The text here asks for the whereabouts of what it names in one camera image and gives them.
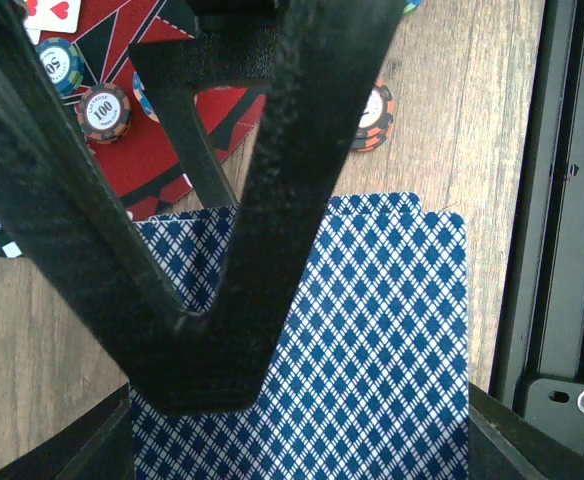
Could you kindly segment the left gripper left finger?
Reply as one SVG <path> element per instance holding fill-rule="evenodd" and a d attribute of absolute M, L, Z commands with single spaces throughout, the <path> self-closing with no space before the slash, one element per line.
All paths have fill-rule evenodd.
<path fill-rule="evenodd" d="M 0 479 L 132 479 L 129 386 L 124 385 L 29 453 Z"/>

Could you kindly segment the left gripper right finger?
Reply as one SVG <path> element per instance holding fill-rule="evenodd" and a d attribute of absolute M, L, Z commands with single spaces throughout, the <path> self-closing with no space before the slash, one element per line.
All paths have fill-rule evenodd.
<path fill-rule="evenodd" d="M 469 385 L 470 479 L 584 479 L 584 457 Z"/>

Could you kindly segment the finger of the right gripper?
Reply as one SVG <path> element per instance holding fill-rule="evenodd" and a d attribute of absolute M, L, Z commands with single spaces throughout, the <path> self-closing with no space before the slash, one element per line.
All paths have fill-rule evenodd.
<path fill-rule="evenodd" d="M 159 411 L 205 408 L 181 299 L 0 1 L 0 223 Z"/>

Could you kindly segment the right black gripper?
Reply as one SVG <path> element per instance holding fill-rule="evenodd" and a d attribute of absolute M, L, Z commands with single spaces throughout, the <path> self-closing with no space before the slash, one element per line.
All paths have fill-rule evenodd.
<path fill-rule="evenodd" d="M 182 316 L 141 357 L 145 376 L 136 388 L 171 415 L 255 403 L 403 11 L 399 1 L 188 6 L 193 40 L 133 44 L 128 52 L 203 206 L 237 198 L 195 95 L 271 84 L 213 304 Z"/>

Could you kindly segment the red poker chip stack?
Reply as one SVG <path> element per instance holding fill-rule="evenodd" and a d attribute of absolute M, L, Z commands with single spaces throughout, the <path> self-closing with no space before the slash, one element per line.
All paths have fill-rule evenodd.
<path fill-rule="evenodd" d="M 377 82 L 371 90 L 361 116 L 355 137 L 353 152 L 369 152 L 385 143 L 394 125 L 395 99 L 388 86 Z"/>

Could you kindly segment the teal poker chip stack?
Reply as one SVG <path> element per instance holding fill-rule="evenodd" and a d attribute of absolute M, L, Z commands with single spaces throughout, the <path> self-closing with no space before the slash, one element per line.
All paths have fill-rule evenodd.
<path fill-rule="evenodd" d="M 407 0 L 403 9 L 403 15 L 410 15 L 421 5 L 421 0 Z"/>

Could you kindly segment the blue chip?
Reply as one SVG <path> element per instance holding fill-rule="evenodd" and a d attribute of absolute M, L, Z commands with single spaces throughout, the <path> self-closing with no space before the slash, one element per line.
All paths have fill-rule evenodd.
<path fill-rule="evenodd" d="M 148 118 L 158 123 L 159 122 L 158 116 L 156 115 L 151 103 L 149 102 L 149 99 L 145 93 L 145 88 L 137 72 L 133 73 L 132 87 L 135 98 L 139 102 L 143 112 L 146 114 Z"/>

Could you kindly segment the blue card deck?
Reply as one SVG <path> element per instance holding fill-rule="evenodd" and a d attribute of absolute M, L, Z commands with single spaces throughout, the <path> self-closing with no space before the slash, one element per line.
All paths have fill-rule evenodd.
<path fill-rule="evenodd" d="M 174 417 L 132 392 L 139 479 L 464 479 L 466 230 L 326 214 L 256 403 Z"/>

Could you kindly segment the dealt card seat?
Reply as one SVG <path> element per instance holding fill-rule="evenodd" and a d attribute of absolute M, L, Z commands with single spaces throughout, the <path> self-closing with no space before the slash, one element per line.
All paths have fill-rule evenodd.
<path fill-rule="evenodd" d="M 418 213 L 421 200 L 411 192 L 368 193 L 334 196 L 327 204 L 325 213 L 355 215 L 380 213 Z"/>

